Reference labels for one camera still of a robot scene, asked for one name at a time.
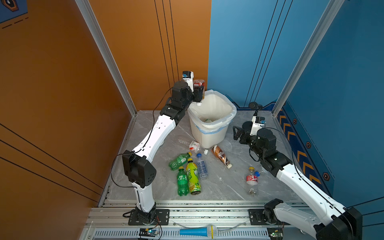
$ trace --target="empty plastic bottle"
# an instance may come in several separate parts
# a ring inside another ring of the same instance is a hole
[[[186,145],[190,151],[198,153],[199,151],[203,152],[205,155],[208,154],[208,150],[201,147],[200,143],[193,141],[185,136],[178,136],[179,143]]]
[[[201,153],[198,153],[197,155],[197,169],[199,170],[199,179],[203,180],[208,177],[208,171],[207,171],[207,165],[205,164]]]
[[[187,162],[187,159],[192,156],[191,152],[180,154],[175,160],[171,161],[168,166],[172,171],[175,171],[178,167]]]
[[[184,171],[184,167],[179,167],[179,172],[177,174],[177,193],[179,196],[188,195],[188,177]]]
[[[257,195],[259,193],[258,183],[260,176],[259,172],[255,172],[254,167],[250,167],[247,175],[245,176],[246,189],[249,195]]]

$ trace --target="dark blue wall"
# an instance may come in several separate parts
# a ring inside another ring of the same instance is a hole
[[[277,99],[327,4],[212,0],[208,88],[229,95],[241,107],[255,99],[262,105]]]
[[[384,196],[384,1],[345,1],[288,98],[345,206]],[[384,199],[357,207],[384,209]],[[364,225],[384,222],[367,215]],[[364,227],[381,239],[384,226]]]

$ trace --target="sprite bottle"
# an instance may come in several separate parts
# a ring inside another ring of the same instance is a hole
[[[192,156],[191,152],[180,154],[175,160],[171,161],[168,166],[172,171],[175,171],[178,167],[183,166],[190,156]]]
[[[177,193],[179,196],[188,195],[188,178],[184,171],[184,167],[179,167],[179,173],[177,174]]]
[[[192,195],[201,193],[201,186],[198,179],[198,170],[196,164],[193,163],[192,158],[188,158],[187,176],[189,180],[189,191]]]

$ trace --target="brown wall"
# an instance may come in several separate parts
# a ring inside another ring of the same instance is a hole
[[[90,3],[137,110],[155,108],[182,71],[207,80],[210,0]]]
[[[1,239],[77,240],[131,116],[75,1],[19,19],[0,28]]]

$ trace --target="white trash can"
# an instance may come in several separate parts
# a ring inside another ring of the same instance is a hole
[[[194,138],[204,148],[223,141],[236,112],[235,105],[226,96],[214,90],[205,91],[201,106],[193,102],[188,108]]]

